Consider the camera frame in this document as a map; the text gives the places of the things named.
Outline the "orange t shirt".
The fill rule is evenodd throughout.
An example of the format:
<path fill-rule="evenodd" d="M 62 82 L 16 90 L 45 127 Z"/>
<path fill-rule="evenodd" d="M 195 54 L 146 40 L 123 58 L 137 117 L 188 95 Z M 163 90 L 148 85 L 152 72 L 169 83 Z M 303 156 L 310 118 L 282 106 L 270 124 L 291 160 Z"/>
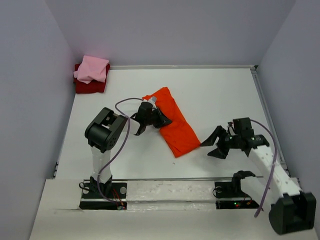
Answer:
<path fill-rule="evenodd" d="M 168 87 L 162 87 L 151 95 L 145 95 L 143 100 L 156 97 L 155 105 L 172 121 L 171 124 L 161 127 L 160 135 L 163 137 L 175 158 L 190 153 L 200 146 L 200 141 L 183 116 Z"/>

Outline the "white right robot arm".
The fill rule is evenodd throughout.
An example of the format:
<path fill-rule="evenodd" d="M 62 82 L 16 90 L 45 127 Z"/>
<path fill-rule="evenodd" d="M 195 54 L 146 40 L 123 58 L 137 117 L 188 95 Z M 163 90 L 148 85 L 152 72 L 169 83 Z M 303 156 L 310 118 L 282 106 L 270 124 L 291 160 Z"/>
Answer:
<path fill-rule="evenodd" d="M 260 171 L 258 178 L 250 170 L 235 172 L 230 181 L 215 183 L 212 191 L 217 199 L 248 197 L 258 203 L 255 217 L 268 214 L 269 223 L 278 235 L 314 228 L 316 197 L 304 192 L 278 162 L 278 149 L 271 147 L 266 137 L 255 134 L 254 120 L 236 118 L 227 128 L 217 126 L 201 143 L 201 147 L 216 146 L 207 155 L 226 159 L 230 150 L 240 150 Z"/>

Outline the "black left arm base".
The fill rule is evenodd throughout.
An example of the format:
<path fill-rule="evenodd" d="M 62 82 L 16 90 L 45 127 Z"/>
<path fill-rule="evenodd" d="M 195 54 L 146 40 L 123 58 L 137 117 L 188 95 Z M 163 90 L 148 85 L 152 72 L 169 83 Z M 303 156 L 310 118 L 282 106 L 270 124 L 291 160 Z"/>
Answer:
<path fill-rule="evenodd" d="M 115 181 L 111 189 L 103 197 L 88 181 L 79 183 L 81 210 L 110 210 L 121 211 L 127 209 L 127 183 Z"/>

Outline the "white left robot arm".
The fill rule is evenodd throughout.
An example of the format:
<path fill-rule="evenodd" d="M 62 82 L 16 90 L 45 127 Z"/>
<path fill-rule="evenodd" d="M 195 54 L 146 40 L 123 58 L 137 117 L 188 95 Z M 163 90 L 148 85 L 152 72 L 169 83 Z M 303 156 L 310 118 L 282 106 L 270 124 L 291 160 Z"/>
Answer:
<path fill-rule="evenodd" d="M 124 148 L 129 135 L 140 136 L 148 126 L 156 129 L 169 126 L 173 121 L 156 105 L 156 98 L 143 100 L 132 116 L 104 107 L 87 126 L 84 136 L 92 154 L 93 170 L 87 191 L 109 200 L 113 175 L 111 163 Z"/>

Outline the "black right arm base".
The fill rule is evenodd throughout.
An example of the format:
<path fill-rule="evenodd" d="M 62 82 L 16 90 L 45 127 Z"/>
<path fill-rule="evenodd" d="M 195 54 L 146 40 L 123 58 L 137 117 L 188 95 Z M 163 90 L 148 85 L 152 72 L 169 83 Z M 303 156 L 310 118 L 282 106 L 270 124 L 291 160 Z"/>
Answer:
<path fill-rule="evenodd" d="M 218 181 L 214 183 L 212 194 L 216 199 L 217 210 L 257 209 L 259 204 L 248 194 L 232 190 L 230 181 Z"/>

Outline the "dark red folded t shirt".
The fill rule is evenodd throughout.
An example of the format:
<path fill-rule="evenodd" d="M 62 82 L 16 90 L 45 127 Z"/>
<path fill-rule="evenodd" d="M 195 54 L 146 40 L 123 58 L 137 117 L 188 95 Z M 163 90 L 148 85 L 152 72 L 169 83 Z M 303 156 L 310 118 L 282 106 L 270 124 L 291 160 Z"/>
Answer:
<path fill-rule="evenodd" d="M 74 69 L 77 70 L 80 64 L 76 64 Z M 107 76 L 110 70 L 110 64 L 106 67 L 106 82 L 91 81 L 89 84 L 78 81 L 73 77 L 73 82 L 75 83 L 75 92 L 77 94 L 94 94 L 94 93 L 104 93 L 107 85 Z"/>

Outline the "pink folded t shirt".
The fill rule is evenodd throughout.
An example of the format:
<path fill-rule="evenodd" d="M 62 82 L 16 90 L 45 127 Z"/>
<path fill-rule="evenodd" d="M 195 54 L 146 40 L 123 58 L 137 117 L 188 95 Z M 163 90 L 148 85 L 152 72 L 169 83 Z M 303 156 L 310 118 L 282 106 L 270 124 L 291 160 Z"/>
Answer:
<path fill-rule="evenodd" d="M 73 77 L 85 84 L 92 81 L 105 83 L 109 63 L 107 59 L 84 55 L 78 69 L 73 72 Z"/>

